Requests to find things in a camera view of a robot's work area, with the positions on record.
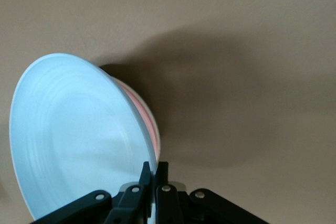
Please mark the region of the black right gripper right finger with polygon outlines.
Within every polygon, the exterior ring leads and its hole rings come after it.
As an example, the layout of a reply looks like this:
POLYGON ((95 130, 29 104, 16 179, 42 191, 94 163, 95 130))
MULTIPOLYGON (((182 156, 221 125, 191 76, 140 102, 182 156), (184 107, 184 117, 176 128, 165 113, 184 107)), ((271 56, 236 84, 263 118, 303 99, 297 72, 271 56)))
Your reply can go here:
POLYGON ((159 162, 154 177, 156 223, 265 223, 205 188, 190 194, 169 182, 168 162, 159 162))

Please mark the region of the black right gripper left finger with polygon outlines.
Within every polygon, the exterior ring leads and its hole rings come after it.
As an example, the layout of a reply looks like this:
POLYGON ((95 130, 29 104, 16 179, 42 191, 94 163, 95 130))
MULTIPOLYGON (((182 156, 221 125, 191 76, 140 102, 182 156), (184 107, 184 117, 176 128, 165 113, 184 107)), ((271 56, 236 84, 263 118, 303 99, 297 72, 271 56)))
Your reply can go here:
POLYGON ((144 162, 138 183, 114 197, 105 190, 95 190, 33 223, 147 223, 151 182, 149 162, 144 162))

